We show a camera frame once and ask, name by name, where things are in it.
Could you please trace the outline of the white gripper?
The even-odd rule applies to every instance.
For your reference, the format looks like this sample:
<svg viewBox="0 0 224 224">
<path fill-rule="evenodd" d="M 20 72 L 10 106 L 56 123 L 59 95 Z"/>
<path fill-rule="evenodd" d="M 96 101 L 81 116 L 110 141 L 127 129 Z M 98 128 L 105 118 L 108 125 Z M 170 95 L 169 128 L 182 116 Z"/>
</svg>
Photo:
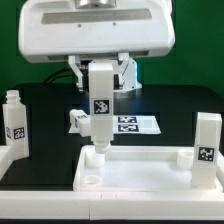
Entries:
<svg viewBox="0 0 224 224">
<path fill-rule="evenodd" d="M 88 90 L 88 64 L 81 60 L 118 56 L 114 89 L 132 91 L 135 61 L 130 56 L 170 52 L 175 43 L 172 11 L 172 0 L 27 0 L 20 14 L 19 50 L 31 63 L 68 59 L 81 92 Z"/>
</svg>

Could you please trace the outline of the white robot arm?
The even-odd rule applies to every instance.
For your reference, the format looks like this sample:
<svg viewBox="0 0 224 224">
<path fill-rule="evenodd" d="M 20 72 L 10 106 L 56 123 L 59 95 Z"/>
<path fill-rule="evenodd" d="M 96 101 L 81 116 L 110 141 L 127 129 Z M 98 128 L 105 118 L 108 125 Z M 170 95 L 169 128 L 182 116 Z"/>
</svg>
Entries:
<svg viewBox="0 0 224 224">
<path fill-rule="evenodd" d="M 172 0 L 27 0 L 18 44 L 31 63 L 66 61 L 86 88 L 84 61 L 110 61 L 120 91 L 141 86 L 136 58 L 167 55 L 174 43 Z"/>
</svg>

